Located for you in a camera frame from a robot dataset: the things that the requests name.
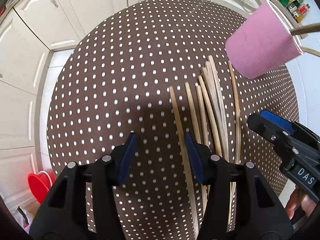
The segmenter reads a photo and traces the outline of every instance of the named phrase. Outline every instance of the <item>blue gripper pad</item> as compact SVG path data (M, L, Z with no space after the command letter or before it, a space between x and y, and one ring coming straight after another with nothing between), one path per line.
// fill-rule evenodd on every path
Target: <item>blue gripper pad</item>
M266 118L267 120L269 120L270 122L274 123L275 125L278 125L279 127L281 127L284 131L286 131L288 134L290 134L291 136L294 134L294 129L292 128L291 122L267 111L267 110L263 110L260 115L264 118Z
M125 152L122 157L122 160L119 163L119 168L118 168L119 184L121 184L128 175L134 153L137 149L137 136L134 133L130 133L124 146L125 146Z
M199 156L197 142L193 139L189 132L185 133L185 143L193 173L197 180L203 184L206 180L204 166Z

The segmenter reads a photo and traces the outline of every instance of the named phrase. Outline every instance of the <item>table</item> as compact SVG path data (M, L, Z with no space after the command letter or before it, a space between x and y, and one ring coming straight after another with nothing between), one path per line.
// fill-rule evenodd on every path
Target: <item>table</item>
M114 190L127 239L194 238L168 88L174 87L183 128L192 130L184 83L189 82L199 111L197 77L207 56L213 55L232 160L234 97L225 41L244 21L240 14L205 0L146 0L100 23L79 43L61 71L47 127L56 175L70 161L82 165L110 154L130 131L139 136L130 175ZM235 76L241 109L241 162L253 161L279 195L287 180L278 170L280 158L269 142L247 128L246 119L268 109L298 121L292 80L285 65L255 80L237 71ZM88 185L88 227L94 231L90 190ZM201 189L195 180L194 190L201 224ZM232 213L230 229L233 224Z

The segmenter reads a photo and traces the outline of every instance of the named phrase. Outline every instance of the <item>pink paper cup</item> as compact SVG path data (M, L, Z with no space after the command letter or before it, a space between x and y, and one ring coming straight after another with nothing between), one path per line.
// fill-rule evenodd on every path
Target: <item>pink paper cup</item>
M284 14L266 0L226 41L233 67L244 77L254 79L302 55L298 36Z

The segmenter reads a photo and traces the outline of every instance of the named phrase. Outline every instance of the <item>wooden stick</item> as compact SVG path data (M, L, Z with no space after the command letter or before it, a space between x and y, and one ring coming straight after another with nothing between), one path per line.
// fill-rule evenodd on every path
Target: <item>wooden stick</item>
M207 67L211 68L209 61L206 61L205 64ZM215 117L215 121L217 123L220 145L222 148L222 156L223 156L223 158L225 158L225 160L227 162L229 162L229 153L228 153L228 149L227 149L228 142L227 142L227 138L225 137L224 130L223 130L222 119L221 119L221 114L220 114L220 110L219 110L219 106L218 106L218 100L217 100L216 88L215 88L214 81L213 81L213 76L212 77L209 76L208 70L206 68L202 68L202 72L204 75L204 80L208 85L208 90L209 90L208 94L211 98L211 104L213 106L213 108L212 108L213 114Z
M190 109L190 114L191 114L193 132L195 134L195 138L196 138L197 143L201 144L201 136L200 136L200 130L199 130L199 125L198 125L198 119L197 119L195 104L193 103L193 98L192 98L191 90L189 87L189 83L185 82L184 85L186 87L186 92L187 92L187 98L188 98L189 109ZM204 186L204 185L201 185L201 196L202 196L202 206L203 206L203 210L205 212L205 209L207 207L207 190L206 190L206 186Z
M301 35L305 33L315 33L315 32L320 32L320 23L304 25L302 27L298 27L290 30L290 33L292 36Z
M184 142L184 133L183 133L178 104L177 104L176 96L174 94L173 87L169 88L169 92L170 92L170 98L171 98L171 103L172 103L172 108L173 108L174 119L176 121L176 126L177 126L177 131L178 131L178 138L179 138L180 150L181 150L181 155L182 155L182 163L183 163L183 168L184 168L184 172L185 172L185 176L186 176L187 190L188 190L190 207L191 207L191 217L192 217L192 221L193 221L193 229L194 229L194 234L195 234L195 239L196 239L198 236L198 233L199 233L199 226L198 226L196 197L195 197L195 192L194 192L194 188L193 188L191 168L190 168L186 144Z
M230 60L228 60L228 67L229 67L229 72L230 72L230 77L231 77L231 83L232 83L232 90L233 90L233 97L235 101L235 118L236 118L236 143L235 143L235 164L240 163L240 154L241 154L241 120L240 120L240 105L239 105L239 98L238 98L238 90L237 90L237 85L236 85L236 79L235 79L235 74L233 73L232 69L232 64ZM231 220L231 208L232 208L232 198L236 190L236 183L232 183L231 187L231 195L230 195L230 206L229 206L229 219L228 221Z
M208 59L209 59L210 65L211 65L214 83L216 85L217 97L218 97L218 102L219 102L221 118L222 118L222 125L223 125L223 130L225 132L225 136L226 136L226 139L227 139L227 150L229 152L227 119L226 119L226 112L225 112L225 109L224 109L224 103L223 103L223 97L222 97L219 77L218 77L218 74L217 74L216 65L215 65L215 63L213 61L212 55L209 55Z
M317 50L310 49L310 48L303 47L303 46L300 46L300 49L301 49L303 52L306 52L306 53L309 53L309 54L312 54L312 55L315 55L315 56L320 57L320 52L317 51Z
M189 109L190 109L190 113L191 113L193 132L195 134L195 138L196 138L197 143L201 143L201 136L200 136L200 130L199 130L199 125L198 125L198 119L197 119L197 115L196 115L195 104L193 103L193 98L192 98L190 86L189 86L188 82L185 82L184 85L186 87L186 92L187 92L187 98L188 98Z
M205 101L205 104L207 106L207 111L208 111L208 115L209 115L209 121L210 121L211 129L212 129L212 136L213 136L213 141L214 141L214 145L215 145L216 154L219 155L220 157L222 157L222 151L221 151L221 145L220 145L220 139L219 139L219 132L218 132L216 121L214 119L214 114L213 114L213 110L212 110L212 107L211 107L211 103L210 103L210 99L209 99L209 96L208 96L208 92L207 92L207 89L205 88L202 76L198 76L198 78L199 78L199 83L200 83L200 86L201 86L202 94L204 96L204 101Z
M199 104L199 110L200 110L203 144L209 147L207 118L205 117L204 102L203 102L201 87L197 86L196 91L197 91L198 104Z

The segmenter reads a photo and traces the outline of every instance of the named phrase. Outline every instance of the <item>finger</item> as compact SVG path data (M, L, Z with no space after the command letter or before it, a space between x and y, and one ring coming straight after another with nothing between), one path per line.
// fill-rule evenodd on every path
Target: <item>finger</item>
M301 201L301 208L306 213L306 216L309 217L317 204L307 195L303 194Z
M292 219L293 215L294 215L294 210L300 206L300 199L299 199L299 193L300 190L299 189L295 189L291 196L289 201L287 202L287 205L285 207L285 211L288 214L289 219Z

